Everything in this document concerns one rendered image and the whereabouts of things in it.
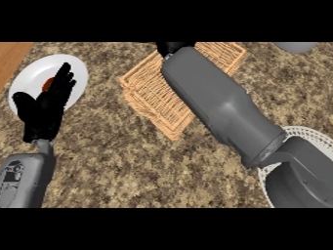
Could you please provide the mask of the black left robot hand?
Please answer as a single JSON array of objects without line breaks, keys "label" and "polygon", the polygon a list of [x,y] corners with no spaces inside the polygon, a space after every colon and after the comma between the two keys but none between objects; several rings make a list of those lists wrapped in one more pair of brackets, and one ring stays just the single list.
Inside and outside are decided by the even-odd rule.
[{"label": "black left robot hand", "polygon": [[35,140],[52,141],[55,139],[76,84],[72,64],[66,63],[58,69],[48,90],[39,94],[38,98],[26,92],[14,94],[19,116],[26,123],[26,143],[32,143]]}]

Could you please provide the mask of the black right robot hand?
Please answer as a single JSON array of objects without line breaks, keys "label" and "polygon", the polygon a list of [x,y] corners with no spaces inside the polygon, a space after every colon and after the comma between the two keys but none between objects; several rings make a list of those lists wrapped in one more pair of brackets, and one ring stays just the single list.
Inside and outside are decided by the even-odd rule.
[{"label": "black right robot hand", "polygon": [[164,42],[164,41],[160,41],[157,43],[157,46],[159,46],[159,52],[160,52],[163,58],[166,59],[167,56],[173,55],[181,48],[194,47],[195,42]]}]

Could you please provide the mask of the woven orange placemat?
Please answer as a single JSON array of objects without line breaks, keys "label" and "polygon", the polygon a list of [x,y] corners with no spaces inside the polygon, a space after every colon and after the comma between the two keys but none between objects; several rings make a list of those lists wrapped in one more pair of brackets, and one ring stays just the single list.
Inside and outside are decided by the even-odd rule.
[{"label": "woven orange placemat", "polygon": [[[234,75],[247,50],[235,42],[198,42],[195,48],[223,72]],[[163,56],[156,51],[120,77],[120,85],[135,111],[151,119],[167,138],[176,141],[195,115],[167,84],[162,67]]]}]

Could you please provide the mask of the white perforated basket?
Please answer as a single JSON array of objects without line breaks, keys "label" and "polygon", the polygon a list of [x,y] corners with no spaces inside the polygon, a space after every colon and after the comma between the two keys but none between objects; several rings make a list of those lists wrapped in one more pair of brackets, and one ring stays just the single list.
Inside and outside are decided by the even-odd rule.
[{"label": "white perforated basket", "polygon": [[333,140],[303,126],[259,168],[260,184],[275,208],[333,208]]}]

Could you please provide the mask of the orange red food item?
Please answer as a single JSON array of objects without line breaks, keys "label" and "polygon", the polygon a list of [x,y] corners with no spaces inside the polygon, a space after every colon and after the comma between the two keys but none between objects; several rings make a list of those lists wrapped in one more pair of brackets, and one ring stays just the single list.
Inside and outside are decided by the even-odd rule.
[{"label": "orange red food item", "polygon": [[47,82],[45,82],[45,84],[44,84],[44,86],[42,86],[42,92],[48,92],[50,87],[51,87],[51,84],[52,84],[52,82],[54,82],[54,78],[55,78],[55,77],[51,77],[51,78],[47,80]]}]

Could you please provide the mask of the white round plate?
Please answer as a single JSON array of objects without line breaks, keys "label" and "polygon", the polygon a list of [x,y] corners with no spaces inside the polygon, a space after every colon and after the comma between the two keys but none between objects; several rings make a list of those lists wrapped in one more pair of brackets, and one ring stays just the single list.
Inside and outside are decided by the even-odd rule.
[{"label": "white round plate", "polygon": [[72,71],[75,72],[75,80],[78,81],[78,84],[73,88],[69,103],[66,105],[66,109],[70,109],[70,107],[76,104],[76,102],[79,101],[79,99],[85,94],[89,84],[88,66],[85,62],[73,55],[67,54],[51,55],[36,60],[24,68],[24,70],[22,71],[14,80],[8,95],[10,108],[13,109],[14,113],[19,113],[17,105],[13,99],[14,94],[17,92],[26,92],[35,98],[38,98],[44,90],[44,85],[48,79],[55,76],[58,69],[66,63],[72,64]]}]

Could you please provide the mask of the grey rounded object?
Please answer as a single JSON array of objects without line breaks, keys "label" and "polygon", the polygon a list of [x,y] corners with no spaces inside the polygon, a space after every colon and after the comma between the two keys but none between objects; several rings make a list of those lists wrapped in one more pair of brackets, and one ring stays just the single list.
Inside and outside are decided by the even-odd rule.
[{"label": "grey rounded object", "polygon": [[290,53],[302,54],[312,50],[316,42],[276,42],[275,45]]}]

